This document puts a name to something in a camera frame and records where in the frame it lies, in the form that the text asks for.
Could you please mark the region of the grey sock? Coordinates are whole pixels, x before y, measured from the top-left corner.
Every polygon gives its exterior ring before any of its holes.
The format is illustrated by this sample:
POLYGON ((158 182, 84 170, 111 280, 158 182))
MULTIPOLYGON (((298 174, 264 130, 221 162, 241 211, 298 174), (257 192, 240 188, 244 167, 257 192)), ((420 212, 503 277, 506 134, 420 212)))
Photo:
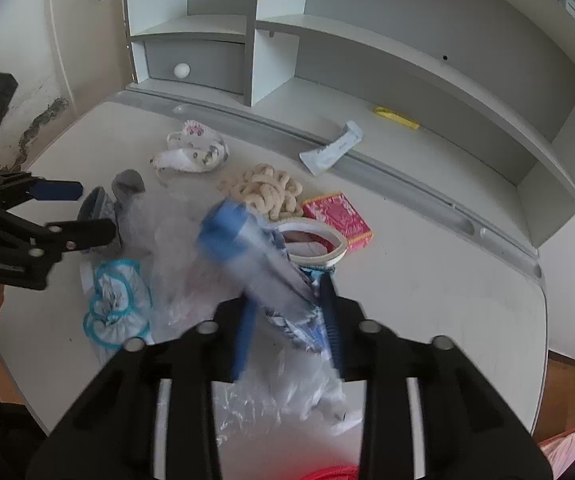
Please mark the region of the grey sock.
POLYGON ((120 226, 121 217, 127 209, 132 198, 145 192, 145 184, 141 174, 134 169, 121 171, 112 180, 112 194, 114 194, 114 214, 116 226, 120 226))

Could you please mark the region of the clear plastic bag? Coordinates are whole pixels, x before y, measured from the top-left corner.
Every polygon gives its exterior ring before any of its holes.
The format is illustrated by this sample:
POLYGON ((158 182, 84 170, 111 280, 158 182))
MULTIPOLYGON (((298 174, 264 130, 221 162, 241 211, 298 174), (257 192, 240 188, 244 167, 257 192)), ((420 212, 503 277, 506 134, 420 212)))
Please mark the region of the clear plastic bag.
MULTIPOLYGON (((218 304, 245 295, 197 245, 202 219, 222 200, 230 199, 208 182, 182 179, 168 188, 145 188, 121 217, 124 248, 144 262, 158 342, 180 336, 212 318, 218 304)), ((296 348, 258 306, 245 370, 232 384, 214 389, 214 403, 221 441, 236 432, 266 430, 287 416, 319 420, 334 436, 362 419, 347 401, 330 350, 296 348)))

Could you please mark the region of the white drawer knob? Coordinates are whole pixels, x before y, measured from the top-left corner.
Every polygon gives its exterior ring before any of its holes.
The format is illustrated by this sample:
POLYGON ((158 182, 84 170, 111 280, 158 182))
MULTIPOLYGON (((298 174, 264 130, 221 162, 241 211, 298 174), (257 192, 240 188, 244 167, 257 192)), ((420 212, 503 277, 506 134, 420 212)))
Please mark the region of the white drawer knob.
POLYGON ((191 74, 191 67, 188 63, 179 63, 173 67, 173 75, 178 79, 185 79, 191 74))

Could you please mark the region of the grey desk hutch shelf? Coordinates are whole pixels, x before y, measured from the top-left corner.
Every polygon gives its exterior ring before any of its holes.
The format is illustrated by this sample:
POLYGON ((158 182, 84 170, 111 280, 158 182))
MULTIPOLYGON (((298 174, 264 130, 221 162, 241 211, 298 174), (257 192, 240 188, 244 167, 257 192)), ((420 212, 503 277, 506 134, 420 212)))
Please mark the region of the grey desk hutch shelf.
POLYGON ((417 205, 545 261, 575 254, 575 0, 124 0, 124 13, 134 91, 311 141, 357 122, 357 157, 417 205))

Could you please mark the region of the white teal shoe cover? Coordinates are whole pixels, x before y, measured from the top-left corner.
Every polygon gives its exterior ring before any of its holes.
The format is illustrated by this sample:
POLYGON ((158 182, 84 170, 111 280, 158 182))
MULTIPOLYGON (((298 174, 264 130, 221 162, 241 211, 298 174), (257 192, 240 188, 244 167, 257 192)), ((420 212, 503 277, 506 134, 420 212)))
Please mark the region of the white teal shoe cover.
POLYGON ((144 281, 141 264, 132 259, 83 261, 81 285, 88 310, 83 331, 105 364, 131 338, 153 344, 150 287, 144 281))

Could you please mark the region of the red plastic lid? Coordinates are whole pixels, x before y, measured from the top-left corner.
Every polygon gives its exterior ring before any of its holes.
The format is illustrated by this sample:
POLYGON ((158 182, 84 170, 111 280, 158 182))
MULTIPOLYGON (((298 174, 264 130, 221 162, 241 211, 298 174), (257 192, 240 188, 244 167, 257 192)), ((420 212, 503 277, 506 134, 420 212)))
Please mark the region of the red plastic lid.
POLYGON ((359 469, 355 465, 330 466, 301 477, 301 480, 357 480, 359 469))

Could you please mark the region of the white door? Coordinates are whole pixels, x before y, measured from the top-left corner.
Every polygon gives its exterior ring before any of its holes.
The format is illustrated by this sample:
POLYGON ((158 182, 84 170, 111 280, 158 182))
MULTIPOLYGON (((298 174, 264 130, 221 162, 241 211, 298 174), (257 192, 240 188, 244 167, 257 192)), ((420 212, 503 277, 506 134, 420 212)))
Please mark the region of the white door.
POLYGON ((76 116, 131 80, 122 0, 45 0, 60 82, 76 116))

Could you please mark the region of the white desk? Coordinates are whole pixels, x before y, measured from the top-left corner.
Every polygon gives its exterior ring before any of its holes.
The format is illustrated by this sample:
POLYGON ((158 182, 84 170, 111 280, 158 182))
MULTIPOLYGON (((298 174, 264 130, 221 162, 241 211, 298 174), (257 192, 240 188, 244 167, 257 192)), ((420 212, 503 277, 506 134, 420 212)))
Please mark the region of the white desk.
POLYGON ((16 208, 60 243, 8 286, 0 357, 46 431, 33 479, 548 479, 531 436, 547 342, 535 264, 468 214, 419 216, 333 176, 272 221, 245 180, 299 183, 260 125, 122 92, 32 165, 71 202, 16 208))

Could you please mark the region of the white tape roll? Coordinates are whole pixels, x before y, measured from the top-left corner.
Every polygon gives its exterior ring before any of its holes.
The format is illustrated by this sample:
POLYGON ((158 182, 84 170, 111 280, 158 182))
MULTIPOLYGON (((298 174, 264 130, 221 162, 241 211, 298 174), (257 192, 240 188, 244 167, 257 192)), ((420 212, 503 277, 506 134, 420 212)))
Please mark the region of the white tape roll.
POLYGON ((348 252, 346 237, 318 220, 292 218, 273 225, 284 238, 289 258, 305 268, 333 268, 348 252))

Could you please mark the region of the white printed face mask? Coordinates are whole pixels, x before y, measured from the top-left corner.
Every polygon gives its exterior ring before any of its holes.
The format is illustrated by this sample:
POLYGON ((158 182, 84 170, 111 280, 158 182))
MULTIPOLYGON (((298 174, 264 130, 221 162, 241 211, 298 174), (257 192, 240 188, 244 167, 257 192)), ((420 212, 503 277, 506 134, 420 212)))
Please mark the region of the white printed face mask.
POLYGON ((194 119, 186 120, 180 131, 169 133, 167 148, 150 160, 157 172, 205 174, 221 167, 230 156, 221 134, 194 119))

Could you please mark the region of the blue white wrapper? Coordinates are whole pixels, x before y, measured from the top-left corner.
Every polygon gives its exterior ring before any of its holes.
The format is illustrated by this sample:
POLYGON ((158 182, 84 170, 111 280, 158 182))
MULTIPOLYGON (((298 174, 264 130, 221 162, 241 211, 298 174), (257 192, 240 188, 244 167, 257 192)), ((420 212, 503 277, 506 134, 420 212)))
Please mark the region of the blue white wrapper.
POLYGON ((202 219, 197 245, 296 348, 330 350, 319 305, 327 271, 297 266, 277 228, 245 205, 222 200, 202 219))

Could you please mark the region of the white paper sachet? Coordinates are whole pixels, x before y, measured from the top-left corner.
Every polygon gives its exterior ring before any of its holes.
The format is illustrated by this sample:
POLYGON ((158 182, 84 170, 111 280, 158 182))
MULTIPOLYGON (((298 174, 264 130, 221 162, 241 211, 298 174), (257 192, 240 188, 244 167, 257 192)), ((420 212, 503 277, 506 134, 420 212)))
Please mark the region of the white paper sachet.
POLYGON ((302 152, 299 154, 299 159, 312 176, 318 177, 332 168, 339 159, 358 145, 364 137, 365 133, 355 122, 346 122, 342 128, 341 135, 334 142, 316 150, 302 152))

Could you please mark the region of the pink bed blanket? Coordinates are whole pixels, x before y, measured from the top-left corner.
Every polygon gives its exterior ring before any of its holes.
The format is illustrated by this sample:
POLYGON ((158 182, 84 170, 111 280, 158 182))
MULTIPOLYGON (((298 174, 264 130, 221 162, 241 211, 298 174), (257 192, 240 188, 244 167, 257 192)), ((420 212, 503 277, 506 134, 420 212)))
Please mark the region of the pink bed blanket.
POLYGON ((560 478, 575 462, 575 428, 539 444, 545 454, 554 479, 560 478))

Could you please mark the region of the red pink small box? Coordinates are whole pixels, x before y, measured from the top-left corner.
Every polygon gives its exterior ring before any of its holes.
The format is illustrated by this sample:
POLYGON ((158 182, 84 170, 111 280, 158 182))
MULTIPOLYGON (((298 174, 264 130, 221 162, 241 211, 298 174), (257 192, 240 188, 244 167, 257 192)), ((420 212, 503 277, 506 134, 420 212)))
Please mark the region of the red pink small box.
POLYGON ((348 252, 365 248, 374 233, 344 193, 309 198, 301 204, 304 215, 318 220, 342 233, 348 243, 348 252))

